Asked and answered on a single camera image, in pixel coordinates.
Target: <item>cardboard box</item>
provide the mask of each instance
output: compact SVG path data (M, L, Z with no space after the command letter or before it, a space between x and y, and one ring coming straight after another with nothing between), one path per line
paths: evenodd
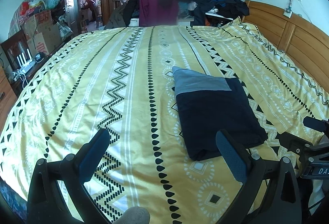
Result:
M45 55L50 54L56 47L61 44L60 31L57 25L53 25L42 33L38 33L27 41L31 56L34 57L38 52Z
M53 25L50 10L43 11L31 16L24 24L23 30L27 40L33 37L33 34L39 34Z

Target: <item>wooden headboard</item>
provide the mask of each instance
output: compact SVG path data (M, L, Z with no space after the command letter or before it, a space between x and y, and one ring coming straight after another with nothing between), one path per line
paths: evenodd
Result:
M242 22L254 24L277 49L329 92L329 36L296 14L261 2L246 0L250 15Z

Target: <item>bed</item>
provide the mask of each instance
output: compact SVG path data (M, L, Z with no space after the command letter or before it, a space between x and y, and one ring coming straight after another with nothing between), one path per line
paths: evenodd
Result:
M150 212L151 223L215 223L241 185L222 157L192 161L187 156L173 66L238 77L269 137L250 152L272 160L287 156L298 171L296 156L276 137L284 131L312 143L322 137L302 120L329 118L329 89L322 78L329 73L313 59L325 58L328 36L298 16L281 17L282 9L248 5L250 16L222 28L131 27L74 38L38 71L11 110L0 136L1 178L26 200L39 158L52 162L76 153L103 127L110 132L110 146L85 187L110 220L139 205ZM309 47L318 41L316 55L306 52L300 36L309 38ZM265 189L264 182L251 210Z

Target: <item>pillow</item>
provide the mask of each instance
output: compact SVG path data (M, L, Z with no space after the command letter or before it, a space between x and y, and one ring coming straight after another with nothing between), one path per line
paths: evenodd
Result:
M178 67L173 67L173 74L182 136L192 160L221 156L215 141L220 129L246 148L267 140L238 78L212 77Z

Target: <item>screw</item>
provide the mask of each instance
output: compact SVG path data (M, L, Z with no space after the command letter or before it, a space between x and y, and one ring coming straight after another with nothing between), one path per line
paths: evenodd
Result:
M66 159L67 161L71 161L71 160L73 160L73 158L74 158L74 154L68 154L68 155L65 157L65 159Z
M286 164L290 163L290 159L288 157L282 158L282 161L284 161Z
M257 153L253 153L253 154L251 154L251 158L253 158L254 160L258 160L260 158L260 156Z
M38 165L42 165L42 164L43 164L43 162L44 162L44 160L43 160L43 159L39 159L39 160L37 161L37 164L38 164Z

